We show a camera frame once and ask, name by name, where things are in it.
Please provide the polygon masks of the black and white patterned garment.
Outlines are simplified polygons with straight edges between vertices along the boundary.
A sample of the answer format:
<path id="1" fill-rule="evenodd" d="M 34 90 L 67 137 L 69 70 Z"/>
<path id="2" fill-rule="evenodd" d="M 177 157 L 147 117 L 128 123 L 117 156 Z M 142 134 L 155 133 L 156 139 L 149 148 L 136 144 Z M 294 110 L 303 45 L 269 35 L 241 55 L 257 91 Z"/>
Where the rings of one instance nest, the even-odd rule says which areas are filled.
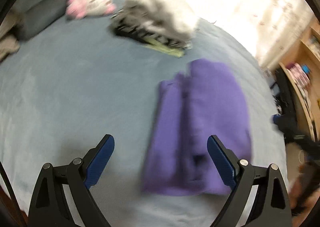
<path id="1" fill-rule="evenodd" d="M 144 44 L 165 46 L 171 49 L 187 50 L 193 47 L 191 41 L 184 42 L 157 32 L 149 32 L 142 25 L 136 22 L 127 22 L 125 18 L 123 9 L 111 16 L 111 26 L 117 36 L 128 37 Z"/>

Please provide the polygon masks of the purple hoodie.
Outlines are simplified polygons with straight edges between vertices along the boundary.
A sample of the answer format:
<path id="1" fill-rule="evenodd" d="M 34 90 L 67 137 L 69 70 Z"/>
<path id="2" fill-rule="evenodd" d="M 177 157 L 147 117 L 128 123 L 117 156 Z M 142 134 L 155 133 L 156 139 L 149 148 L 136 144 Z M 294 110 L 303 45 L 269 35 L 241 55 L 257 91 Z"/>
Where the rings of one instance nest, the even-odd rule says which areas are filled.
<path id="1" fill-rule="evenodd" d="M 212 135 L 239 158 L 251 159 L 248 107 L 240 85 L 226 64 L 197 59 L 189 63 L 188 74 L 180 72 L 159 84 L 143 191 L 228 194 L 207 150 Z"/>

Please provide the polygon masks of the white folded garment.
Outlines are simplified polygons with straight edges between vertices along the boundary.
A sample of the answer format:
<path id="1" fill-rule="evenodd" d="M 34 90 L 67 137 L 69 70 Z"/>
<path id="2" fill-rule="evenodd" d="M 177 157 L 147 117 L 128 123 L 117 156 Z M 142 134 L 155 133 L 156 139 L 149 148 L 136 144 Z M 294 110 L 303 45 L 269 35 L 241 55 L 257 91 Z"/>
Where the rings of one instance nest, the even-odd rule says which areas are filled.
<path id="1" fill-rule="evenodd" d="M 199 17 L 183 0 L 125 0 L 124 20 L 182 42 L 195 37 Z"/>

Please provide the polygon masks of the light blue bed blanket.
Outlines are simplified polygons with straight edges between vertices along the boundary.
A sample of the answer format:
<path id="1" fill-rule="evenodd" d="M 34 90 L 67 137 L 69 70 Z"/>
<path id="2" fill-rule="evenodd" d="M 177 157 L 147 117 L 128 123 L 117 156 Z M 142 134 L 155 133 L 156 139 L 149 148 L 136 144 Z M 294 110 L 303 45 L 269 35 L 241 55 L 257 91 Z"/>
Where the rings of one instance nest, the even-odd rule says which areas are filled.
<path id="1" fill-rule="evenodd" d="M 140 173 L 162 80 L 205 58 L 225 63 L 249 109 L 253 164 L 287 177 L 283 135 L 254 57 L 230 34 L 200 20 L 193 47 L 176 58 L 115 36 L 108 17 L 62 17 L 1 63 L 1 162 L 18 204 L 29 210 L 44 163 L 66 165 L 106 134 L 115 150 L 91 193 L 112 226 L 210 226 L 224 196 L 140 192 Z"/>

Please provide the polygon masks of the grey blue pillow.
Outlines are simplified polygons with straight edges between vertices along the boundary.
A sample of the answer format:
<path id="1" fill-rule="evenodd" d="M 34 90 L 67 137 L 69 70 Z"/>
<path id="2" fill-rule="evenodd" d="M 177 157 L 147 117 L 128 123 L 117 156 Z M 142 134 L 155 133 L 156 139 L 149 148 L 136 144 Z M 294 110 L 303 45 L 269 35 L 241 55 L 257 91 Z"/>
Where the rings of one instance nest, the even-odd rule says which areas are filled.
<path id="1" fill-rule="evenodd" d="M 16 29 L 18 40 L 29 40 L 65 15 L 66 3 L 67 0 L 42 0 L 27 11 L 19 11 L 21 21 Z"/>

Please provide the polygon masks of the pink plush toy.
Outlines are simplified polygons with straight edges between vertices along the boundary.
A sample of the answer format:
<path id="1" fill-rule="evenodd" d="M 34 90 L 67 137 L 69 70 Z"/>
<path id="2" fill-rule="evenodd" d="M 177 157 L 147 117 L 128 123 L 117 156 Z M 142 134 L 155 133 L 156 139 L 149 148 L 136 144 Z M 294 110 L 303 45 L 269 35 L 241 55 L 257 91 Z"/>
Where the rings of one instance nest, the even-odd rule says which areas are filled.
<path id="1" fill-rule="evenodd" d="M 83 19 L 91 16 L 107 16 L 114 13 L 113 0 L 67 0 L 66 16 L 69 19 Z"/>

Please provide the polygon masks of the yellow green garment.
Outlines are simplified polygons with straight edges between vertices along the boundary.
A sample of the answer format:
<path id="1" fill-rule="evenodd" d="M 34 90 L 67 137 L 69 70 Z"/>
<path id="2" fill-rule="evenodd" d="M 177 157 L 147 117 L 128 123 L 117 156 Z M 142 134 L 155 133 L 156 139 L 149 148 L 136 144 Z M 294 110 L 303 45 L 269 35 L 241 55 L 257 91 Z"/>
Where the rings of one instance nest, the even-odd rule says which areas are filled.
<path id="1" fill-rule="evenodd" d="M 146 48 L 153 49 L 155 51 L 174 56 L 177 58 L 181 58 L 184 56 L 184 51 L 180 49 L 170 48 L 160 43 L 147 43 L 144 44 Z"/>

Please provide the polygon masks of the wooden shelf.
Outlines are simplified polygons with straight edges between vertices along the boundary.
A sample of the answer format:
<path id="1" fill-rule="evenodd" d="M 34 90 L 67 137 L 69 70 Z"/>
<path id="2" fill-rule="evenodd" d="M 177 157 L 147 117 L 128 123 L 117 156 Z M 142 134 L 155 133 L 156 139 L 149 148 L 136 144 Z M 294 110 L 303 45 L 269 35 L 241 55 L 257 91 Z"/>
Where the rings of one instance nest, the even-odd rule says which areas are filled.
<path id="1" fill-rule="evenodd" d="M 319 21 L 313 18 L 279 62 L 293 90 L 298 126 L 319 141 Z"/>

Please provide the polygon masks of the black bag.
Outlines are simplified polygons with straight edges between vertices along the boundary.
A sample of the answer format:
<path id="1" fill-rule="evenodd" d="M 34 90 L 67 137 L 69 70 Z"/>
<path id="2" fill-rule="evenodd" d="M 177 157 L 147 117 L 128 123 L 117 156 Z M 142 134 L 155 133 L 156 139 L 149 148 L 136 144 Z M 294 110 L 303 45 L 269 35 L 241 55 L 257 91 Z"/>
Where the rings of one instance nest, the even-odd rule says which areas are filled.
<path id="1" fill-rule="evenodd" d="M 280 111 L 273 116 L 273 123 L 284 134 L 285 143 L 292 142 L 294 138 L 310 139 L 309 127 L 304 129 L 298 121 L 298 107 L 294 100 L 294 89 L 282 68 L 275 71 L 276 85 L 279 87 L 279 93 L 276 95 L 276 101 L 279 104 Z"/>

